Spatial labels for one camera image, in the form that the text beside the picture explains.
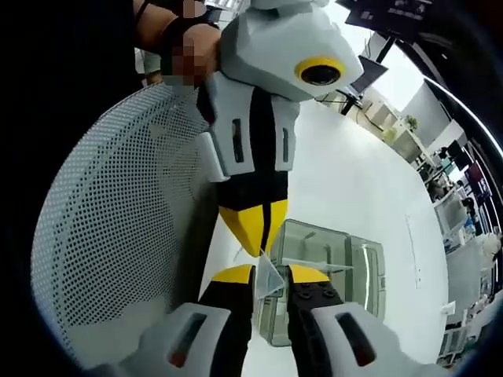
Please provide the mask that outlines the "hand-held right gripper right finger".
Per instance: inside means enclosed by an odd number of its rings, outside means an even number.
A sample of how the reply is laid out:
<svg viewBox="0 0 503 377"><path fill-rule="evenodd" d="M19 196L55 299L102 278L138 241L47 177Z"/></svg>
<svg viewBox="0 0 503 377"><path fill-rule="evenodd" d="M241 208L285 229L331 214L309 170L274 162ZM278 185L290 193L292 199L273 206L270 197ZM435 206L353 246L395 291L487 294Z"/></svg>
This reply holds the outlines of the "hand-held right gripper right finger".
<svg viewBox="0 0 503 377"><path fill-rule="evenodd" d="M406 356L382 322L342 301L320 271L291 264L288 337L299 376L404 376Z"/></svg>

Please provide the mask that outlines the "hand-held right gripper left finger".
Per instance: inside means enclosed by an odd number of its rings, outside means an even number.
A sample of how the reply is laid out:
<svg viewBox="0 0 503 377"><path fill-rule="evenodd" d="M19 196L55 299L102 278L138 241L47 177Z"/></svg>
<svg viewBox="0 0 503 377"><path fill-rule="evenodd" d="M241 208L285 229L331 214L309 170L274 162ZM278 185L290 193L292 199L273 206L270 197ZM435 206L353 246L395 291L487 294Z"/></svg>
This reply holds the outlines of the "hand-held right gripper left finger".
<svg viewBox="0 0 503 377"><path fill-rule="evenodd" d="M252 335L255 266L217 273L198 302L186 302L141 336L138 376L240 376Z"/></svg>

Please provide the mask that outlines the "person's left hand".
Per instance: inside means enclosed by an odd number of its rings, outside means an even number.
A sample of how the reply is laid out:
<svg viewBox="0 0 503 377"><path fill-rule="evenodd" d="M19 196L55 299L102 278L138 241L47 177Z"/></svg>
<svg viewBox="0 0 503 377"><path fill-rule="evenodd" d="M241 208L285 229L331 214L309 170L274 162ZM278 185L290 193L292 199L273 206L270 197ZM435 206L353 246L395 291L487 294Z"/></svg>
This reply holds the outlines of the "person's left hand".
<svg viewBox="0 0 503 377"><path fill-rule="evenodd" d="M173 58L182 51L185 19L178 17L164 29L160 42L161 72L163 75L173 75Z"/></svg>

